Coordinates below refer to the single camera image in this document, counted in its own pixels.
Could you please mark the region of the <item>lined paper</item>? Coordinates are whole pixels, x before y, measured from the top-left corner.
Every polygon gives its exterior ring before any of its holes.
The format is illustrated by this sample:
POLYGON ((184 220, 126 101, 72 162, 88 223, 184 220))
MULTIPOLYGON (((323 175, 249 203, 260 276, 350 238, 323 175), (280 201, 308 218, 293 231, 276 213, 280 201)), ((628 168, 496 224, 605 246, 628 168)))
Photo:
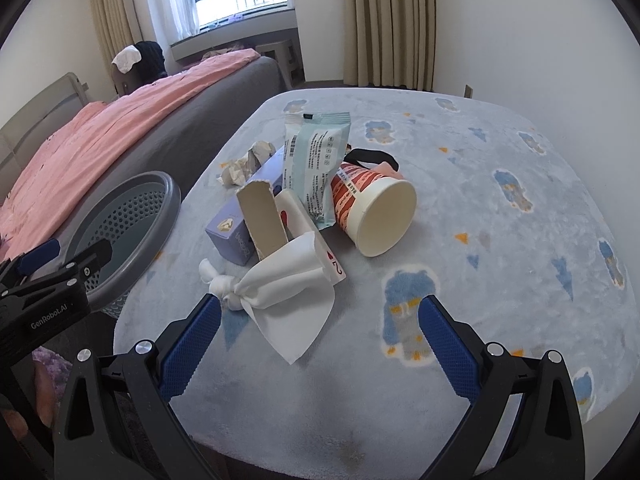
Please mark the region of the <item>lined paper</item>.
POLYGON ((221 165, 218 182, 225 188, 242 188, 275 152, 276 148, 272 143, 256 141, 243 156, 221 165))

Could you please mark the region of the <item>pink plush toy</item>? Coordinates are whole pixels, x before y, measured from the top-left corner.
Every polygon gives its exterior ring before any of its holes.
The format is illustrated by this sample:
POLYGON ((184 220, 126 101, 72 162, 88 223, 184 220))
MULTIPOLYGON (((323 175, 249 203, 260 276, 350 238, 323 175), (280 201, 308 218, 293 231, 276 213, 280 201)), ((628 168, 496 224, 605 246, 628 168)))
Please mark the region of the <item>pink plush toy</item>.
POLYGON ((376 174, 380 174, 383 177, 389 177, 396 180, 404 180, 404 176, 388 162, 381 162, 380 164, 371 168, 376 174))

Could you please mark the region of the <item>white playing card box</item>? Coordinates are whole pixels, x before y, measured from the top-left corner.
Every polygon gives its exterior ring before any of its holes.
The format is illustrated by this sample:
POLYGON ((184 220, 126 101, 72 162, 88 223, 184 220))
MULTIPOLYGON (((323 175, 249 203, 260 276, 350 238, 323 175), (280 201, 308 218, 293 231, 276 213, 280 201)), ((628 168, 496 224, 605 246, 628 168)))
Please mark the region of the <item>white playing card box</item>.
POLYGON ((288 238, 292 242, 303 237, 312 241, 312 247, 318 260, 326 271, 331 283, 336 285, 344 281, 346 272, 337 260, 320 231, 309 217, 305 206, 297 195, 288 188, 284 188, 275 198, 277 210, 288 238))

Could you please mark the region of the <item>pink bed cover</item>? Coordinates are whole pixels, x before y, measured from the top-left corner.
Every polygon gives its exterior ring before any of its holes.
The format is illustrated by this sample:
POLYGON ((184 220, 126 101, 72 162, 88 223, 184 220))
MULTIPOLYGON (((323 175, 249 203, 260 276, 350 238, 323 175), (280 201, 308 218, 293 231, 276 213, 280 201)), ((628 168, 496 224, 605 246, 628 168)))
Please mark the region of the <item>pink bed cover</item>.
POLYGON ((253 49, 215 55, 114 102, 87 104, 41 144, 3 201, 1 257, 50 238, 122 154, 177 108, 258 58, 253 49))

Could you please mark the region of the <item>grey headboard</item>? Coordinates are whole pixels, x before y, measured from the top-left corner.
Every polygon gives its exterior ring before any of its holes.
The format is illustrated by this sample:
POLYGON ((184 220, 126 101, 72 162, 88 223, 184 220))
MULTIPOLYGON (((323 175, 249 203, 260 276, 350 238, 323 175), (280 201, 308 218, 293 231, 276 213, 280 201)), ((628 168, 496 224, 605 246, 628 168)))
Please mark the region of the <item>grey headboard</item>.
POLYGON ((89 87, 67 73, 40 91, 1 128, 1 196, 11 191, 32 156, 89 103, 89 87))

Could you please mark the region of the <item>right beige curtain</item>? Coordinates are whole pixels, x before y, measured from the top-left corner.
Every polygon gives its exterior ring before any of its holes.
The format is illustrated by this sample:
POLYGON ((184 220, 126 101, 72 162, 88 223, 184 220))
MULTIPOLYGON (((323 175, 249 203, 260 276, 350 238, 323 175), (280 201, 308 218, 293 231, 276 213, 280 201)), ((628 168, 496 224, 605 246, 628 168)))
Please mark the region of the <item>right beige curtain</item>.
POLYGON ((436 0, 345 0, 344 83, 431 91, 436 0))

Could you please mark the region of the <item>white small carton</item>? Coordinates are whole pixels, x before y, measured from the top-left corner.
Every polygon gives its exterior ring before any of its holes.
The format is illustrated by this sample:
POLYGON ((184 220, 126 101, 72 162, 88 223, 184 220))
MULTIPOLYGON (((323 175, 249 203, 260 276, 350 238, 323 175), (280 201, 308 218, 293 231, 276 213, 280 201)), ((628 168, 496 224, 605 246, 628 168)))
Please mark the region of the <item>white small carton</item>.
POLYGON ((288 244, 288 236, 268 181, 248 182, 236 193, 236 198, 260 260, 288 244))

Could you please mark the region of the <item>grey perforated trash bin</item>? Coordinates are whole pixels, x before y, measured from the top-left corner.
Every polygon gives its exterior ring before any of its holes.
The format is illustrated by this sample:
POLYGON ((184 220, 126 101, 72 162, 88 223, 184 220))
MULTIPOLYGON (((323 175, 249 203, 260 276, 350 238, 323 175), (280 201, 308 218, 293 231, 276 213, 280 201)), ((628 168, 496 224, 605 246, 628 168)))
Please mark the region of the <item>grey perforated trash bin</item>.
POLYGON ((112 248, 110 262, 86 281, 93 311, 118 318, 131 287, 164 247, 181 206, 178 184, 166 172, 138 174, 108 192, 89 211, 67 246, 69 257, 99 240, 112 248))

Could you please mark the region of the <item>pale green wipes packet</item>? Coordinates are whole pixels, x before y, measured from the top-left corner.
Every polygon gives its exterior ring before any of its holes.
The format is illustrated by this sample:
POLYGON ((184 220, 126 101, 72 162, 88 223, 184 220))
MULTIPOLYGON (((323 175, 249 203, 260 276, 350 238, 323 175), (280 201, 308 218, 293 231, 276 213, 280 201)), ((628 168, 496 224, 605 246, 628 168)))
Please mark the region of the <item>pale green wipes packet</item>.
POLYGON ((284 120, 282 185, 319 231, 335 223, 331 182, 346 155, 350 114, 288 114, 284 120))

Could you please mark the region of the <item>grey bed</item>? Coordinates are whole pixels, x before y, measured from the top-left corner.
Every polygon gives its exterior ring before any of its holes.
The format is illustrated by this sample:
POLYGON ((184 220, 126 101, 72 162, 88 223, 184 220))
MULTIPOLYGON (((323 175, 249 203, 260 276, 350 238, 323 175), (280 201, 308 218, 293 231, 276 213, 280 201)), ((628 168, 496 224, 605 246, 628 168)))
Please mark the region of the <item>grey bed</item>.
POLYGON ((163 171, 187 193, 247 118, 273 96, 285 92, 277 62, 259 55, 177 108, 120 156, 50 237, 68 246, 79 223, 108 192, 148 171, 163 171))

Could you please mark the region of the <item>lavender cardboard box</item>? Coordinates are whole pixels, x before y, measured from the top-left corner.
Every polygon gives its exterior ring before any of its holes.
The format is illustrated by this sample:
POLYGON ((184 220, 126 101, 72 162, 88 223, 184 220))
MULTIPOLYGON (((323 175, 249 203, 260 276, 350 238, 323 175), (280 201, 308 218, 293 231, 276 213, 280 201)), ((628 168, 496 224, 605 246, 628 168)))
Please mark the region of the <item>lavender cardboard box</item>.
MULTIPOLYGON (((272 195, 282 190, 283 146, 250 177, 250 180, 263 180, 271 185, 272 195)), ((250 232, 245 225, 238 199, 232 195, 209 221, 205 233, 212 241, 222 258, 245 266, 255 253, 250 232)))

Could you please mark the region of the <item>white tissue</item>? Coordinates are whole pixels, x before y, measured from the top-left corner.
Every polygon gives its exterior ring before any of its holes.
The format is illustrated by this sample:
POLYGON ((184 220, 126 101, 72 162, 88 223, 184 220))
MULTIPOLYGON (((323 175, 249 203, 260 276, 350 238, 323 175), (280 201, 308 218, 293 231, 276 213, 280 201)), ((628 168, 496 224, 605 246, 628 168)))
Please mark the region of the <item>white tissue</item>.
POLYGON ((303 237, 256 263, 242 278, 219 273, 207 259, 198 273, 225 308, 245 312, 290 364, 314 343, 335 301, 334 285, 312 241, 303 237))

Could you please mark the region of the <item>beige curtain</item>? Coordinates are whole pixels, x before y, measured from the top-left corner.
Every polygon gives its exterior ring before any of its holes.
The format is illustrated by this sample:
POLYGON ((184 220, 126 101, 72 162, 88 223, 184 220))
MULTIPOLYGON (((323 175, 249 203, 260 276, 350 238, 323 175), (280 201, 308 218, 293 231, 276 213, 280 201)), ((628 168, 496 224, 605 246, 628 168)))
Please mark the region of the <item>beige curtain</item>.
POLYGON ((142 40, 134 0, 90 0, 91 15, 107 70, 123 48, 142 40))
POLYGON ((431 91, 436 0, 345 0, 344 83, 431 91))

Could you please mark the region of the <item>white sheer curtain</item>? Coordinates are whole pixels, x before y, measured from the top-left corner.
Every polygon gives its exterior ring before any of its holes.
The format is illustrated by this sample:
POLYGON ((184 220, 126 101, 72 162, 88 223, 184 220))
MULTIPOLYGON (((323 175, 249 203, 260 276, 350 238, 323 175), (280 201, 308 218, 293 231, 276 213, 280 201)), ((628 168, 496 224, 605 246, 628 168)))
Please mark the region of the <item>white sheer curtain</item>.
POLYGON ((200 31, 195 0, 160 0, 160 5, 170 44, 195 36, 200 31))

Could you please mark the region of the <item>red white paper cup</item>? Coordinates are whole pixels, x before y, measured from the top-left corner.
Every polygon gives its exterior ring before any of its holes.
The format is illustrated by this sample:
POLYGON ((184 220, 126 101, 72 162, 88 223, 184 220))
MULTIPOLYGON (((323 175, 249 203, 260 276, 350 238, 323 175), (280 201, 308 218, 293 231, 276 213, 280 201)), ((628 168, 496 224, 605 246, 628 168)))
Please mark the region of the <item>red white paper cup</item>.
POLYGON ((343 162, 332 180, 336 222, 360 254, 388 252, 406 234, 418 196, 407 180, 343 162))

